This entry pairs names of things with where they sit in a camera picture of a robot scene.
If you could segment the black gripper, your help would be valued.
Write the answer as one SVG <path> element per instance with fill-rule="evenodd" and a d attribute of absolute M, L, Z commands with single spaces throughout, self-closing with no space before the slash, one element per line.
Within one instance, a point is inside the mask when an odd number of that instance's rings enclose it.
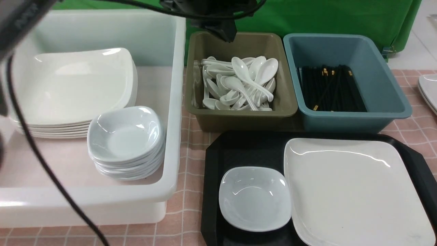
<path fill-rule="evenodd" d="M 237 12 L 247 12 L 257 5 L 256 0 L 161 0 L 160 5 L 168 10 L 206 17 L 231 16 Z M 205 30 L 213 36 L 231 43 L 237 33 L 234 20 L 195 20 L 192 26 Z"/>

